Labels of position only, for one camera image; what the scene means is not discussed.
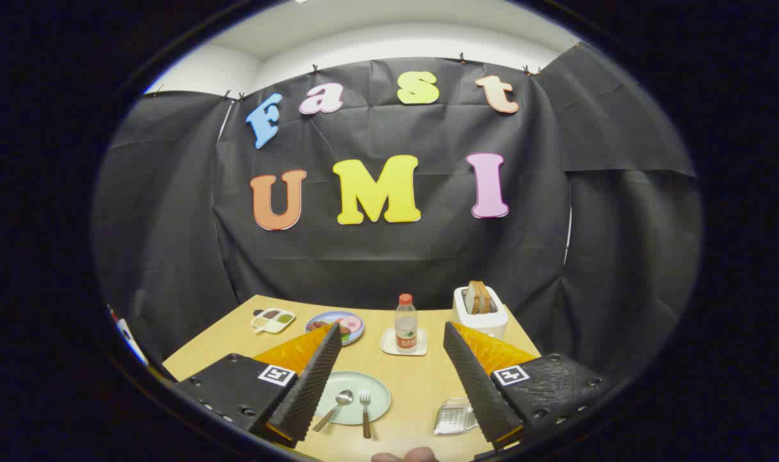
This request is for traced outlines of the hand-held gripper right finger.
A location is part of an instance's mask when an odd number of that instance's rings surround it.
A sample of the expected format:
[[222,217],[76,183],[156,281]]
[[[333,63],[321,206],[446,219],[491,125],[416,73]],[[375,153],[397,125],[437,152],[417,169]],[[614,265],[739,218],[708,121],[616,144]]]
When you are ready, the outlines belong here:
[[571,357],[537,357],[453,321],[445,322],[443,348],[495,449],[565,427],[612,388],[605,375]]

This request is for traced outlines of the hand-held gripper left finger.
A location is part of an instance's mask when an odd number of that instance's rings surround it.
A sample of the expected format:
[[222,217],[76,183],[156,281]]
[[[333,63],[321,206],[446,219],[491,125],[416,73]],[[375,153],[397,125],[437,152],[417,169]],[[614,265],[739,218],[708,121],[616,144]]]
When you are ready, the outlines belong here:
[[341,348],[334,323],[255,357],[227,354],[173,389],[243,432],[293,449],[309,432]]

